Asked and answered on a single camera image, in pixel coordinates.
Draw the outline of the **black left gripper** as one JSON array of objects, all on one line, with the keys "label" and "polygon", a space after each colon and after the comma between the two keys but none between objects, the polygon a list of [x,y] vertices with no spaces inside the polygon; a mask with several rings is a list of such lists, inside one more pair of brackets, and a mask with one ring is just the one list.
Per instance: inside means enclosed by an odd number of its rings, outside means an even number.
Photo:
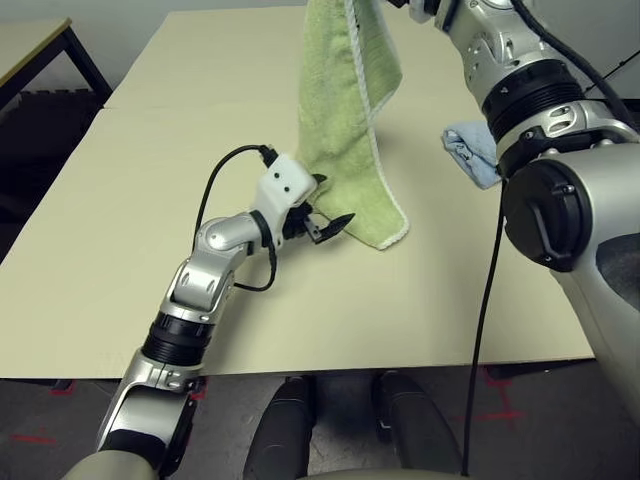
[{"label": "black left gripper", "polygon": [[[317,183],[323,183],[327,177],[313,174]],[[312,219],[313,207],[307,202],[291,208],[285,219],[282,236],[285,240],[308,236],[315,244],[323,243],[343,231],[355,217],[354,213],[341,215],[332,219],[324,228],[320,228]]]}]

